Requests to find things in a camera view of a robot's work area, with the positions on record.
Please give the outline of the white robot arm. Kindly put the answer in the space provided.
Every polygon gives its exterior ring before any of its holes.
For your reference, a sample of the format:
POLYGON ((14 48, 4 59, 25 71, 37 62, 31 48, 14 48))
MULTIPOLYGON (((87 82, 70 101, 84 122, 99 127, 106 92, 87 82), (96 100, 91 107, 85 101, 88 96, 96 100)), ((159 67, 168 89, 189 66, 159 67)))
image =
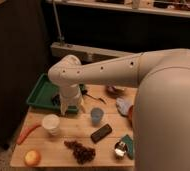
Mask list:
POLYGON ((136 171, 190 171, 190 49, 149 51, 83 65, 67 55, 48 71, 61 111, 81 84, 130 86, 136 171))

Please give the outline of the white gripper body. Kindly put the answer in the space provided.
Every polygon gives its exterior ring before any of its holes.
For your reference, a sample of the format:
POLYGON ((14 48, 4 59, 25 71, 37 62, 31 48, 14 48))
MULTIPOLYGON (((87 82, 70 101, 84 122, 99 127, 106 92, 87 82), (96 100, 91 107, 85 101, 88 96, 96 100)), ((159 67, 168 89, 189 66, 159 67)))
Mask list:
POLYGON ((61 86, 59 96, 62 115, 66 113, 69 106, 76 106, 77 108, 83 106, 82 93, 77 84, 61 86))

